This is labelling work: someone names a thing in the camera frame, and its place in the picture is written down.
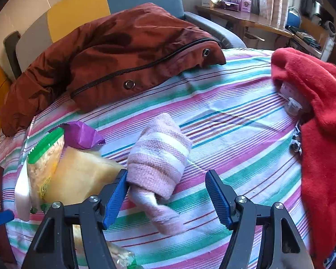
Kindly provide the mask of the green-edged cracker pack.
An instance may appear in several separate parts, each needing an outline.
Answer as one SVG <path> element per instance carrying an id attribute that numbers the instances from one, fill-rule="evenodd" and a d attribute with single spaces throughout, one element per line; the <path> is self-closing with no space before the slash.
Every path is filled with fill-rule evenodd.
<path id="1" fill-rule="evenodd" d="M 41 210 L 48 184 L 56 172 L 64 148 L 64 129 L 55 128 L 47 133 L 28 154 L 27 170 L 30 184 L 31 210 Z"/>

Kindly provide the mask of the purple snack packet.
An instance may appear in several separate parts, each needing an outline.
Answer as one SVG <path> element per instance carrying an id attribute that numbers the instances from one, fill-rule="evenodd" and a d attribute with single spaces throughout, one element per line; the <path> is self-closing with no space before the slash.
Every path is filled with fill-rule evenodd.
<path id="1" fill-rule="evenodd" d="M 81 150 L 97 149 L 105 145 L 104 137 L 94 128 L 81 121 L 69 121 L 61 123 L 48 132 L 52 132 L 57 128 L 64 130 L 65 146 Z"/>

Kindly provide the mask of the pink striped towel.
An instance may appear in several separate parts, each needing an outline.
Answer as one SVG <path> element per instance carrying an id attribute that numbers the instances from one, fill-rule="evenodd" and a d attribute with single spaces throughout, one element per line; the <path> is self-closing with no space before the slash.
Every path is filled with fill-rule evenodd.
<path id="1" fill-rule="evenodd" d="M 183 176 L 191 147 L 191 140 L 173 118 L 162 113 L 150 120 L 127 159 L 129 199 L 164 235 L 185 232 L 180 215 L 158 200 L 171 197 Z"/>

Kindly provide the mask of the weidan cracker pack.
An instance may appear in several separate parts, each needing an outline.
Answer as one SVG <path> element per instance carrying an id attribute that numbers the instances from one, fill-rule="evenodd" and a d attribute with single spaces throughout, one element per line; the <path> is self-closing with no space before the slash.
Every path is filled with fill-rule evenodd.
<path id="1" fill-rule="evenodd" d="M 79 225 L 73 225 L 73 237 L 78 266 L 79 268 L 88 268 Z M 143 266 L 137 263 L 136 256 L 132 251 L 119 247 L 109 241 L 106 241 L 106 244 L 116 268 L 143 268 Z"/>

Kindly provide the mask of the yellow sponge block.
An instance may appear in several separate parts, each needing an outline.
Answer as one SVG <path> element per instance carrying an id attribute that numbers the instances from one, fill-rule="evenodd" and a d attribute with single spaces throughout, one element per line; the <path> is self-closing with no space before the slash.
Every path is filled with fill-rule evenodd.
<path id="1" fill-rule="evenodd" d="M 43 199 L 46 203 L 60 201 L 64 205 L 81 203 L 91 195 L 98 195 L 123 168 L 97 151 L 67 147 Z"/>

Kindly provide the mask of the striped tablecloth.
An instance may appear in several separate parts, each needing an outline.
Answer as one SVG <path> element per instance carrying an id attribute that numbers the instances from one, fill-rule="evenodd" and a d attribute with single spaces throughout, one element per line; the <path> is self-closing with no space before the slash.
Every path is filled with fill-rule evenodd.
<path id="1" fill-rule="evenodd" d="M 14 188 L 30 150 L 49 129 L 82 121 L 105 139 L 103 157 L 122 165 L 146 124 L 167 112 L 192 141 L 189 162 L 169 207 L 186 232 L 164 236 L 125 201 L 108 241 L 135 253 L 144 268 L 218 268 L 230 239 L 205 187 L 214 169 L 222 181 L 255 203 L 282 202 L 304 241 L 310 228 L 300 198 L 300 162 L 289 149 L 296 120 L 284 109 L 271 79 L 271 51 L 229 49 L 226 63 L 183 72 L 162 85 L 89 113 L 68 96 L 36 116 L 29 128 L 0 139 L 3 206 L 14 210 Z"/>

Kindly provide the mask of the white plastic clip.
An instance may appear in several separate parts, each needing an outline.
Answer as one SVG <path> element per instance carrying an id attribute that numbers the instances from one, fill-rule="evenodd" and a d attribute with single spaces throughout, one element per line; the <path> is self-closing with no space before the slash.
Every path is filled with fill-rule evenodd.
<path id="1" fill-rule="evenodd" d="M 291 84 L 283 82 L 279 90 L 279 95 L 286 100 L 284 108 L 287 114 L 294 117 L 298 116 L 302 110 L 302 105 L 299 102 L 300 94 L 298 90 Z"/>

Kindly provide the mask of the red fleece garment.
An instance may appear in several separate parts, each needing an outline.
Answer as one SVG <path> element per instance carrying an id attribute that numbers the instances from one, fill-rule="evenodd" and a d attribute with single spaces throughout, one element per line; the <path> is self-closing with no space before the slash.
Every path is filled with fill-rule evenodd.
<path id="1" fill-rule="evenodd" d="M 301 196 L 310 222 L 312 261 L 323 268 L 336 246 L 336 66 L 280 48 L 272 54 L 271 75 L 293 85 L 314 111 L 301 126 Z"/>

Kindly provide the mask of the maroon padded jacket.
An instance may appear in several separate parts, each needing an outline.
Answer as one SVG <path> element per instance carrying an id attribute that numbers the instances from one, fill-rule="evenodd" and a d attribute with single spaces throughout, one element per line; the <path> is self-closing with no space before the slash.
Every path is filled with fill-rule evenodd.
<path id="1" fill-rule="evenodd" d="M 67 92 L 90 112 L 148 91 L 194 67 L 225 64 L 209 33 L 153 3 L 88 22 L 42 52 L 11 85 L 2 132 L 26 129 Z"/>

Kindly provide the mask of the wooden side table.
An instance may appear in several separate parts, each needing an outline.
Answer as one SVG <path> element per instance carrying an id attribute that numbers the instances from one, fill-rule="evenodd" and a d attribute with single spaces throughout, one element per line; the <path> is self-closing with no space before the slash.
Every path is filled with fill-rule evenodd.
<path id="1" fill-rule="evenodd" d="M 251 47 L 275 50 L 283 47 L 293 37 L 284 26 L 269 22 L 256 14 L 203 6 L 195 6 L 195 10 L 200 16 L 209 20 L 224 21 L 224 27 L 233 31 L 244 42 L 248 42 Z"/>

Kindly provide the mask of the purple box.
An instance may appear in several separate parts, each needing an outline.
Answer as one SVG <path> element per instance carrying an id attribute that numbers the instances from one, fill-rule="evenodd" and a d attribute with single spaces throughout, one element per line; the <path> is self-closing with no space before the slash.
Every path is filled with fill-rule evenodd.
<path id="1" fill-rule="evenodd" d="M 239 11 L 250 13 L 251 12 L 251 0 L 237 0 L 239 5 Z"/>

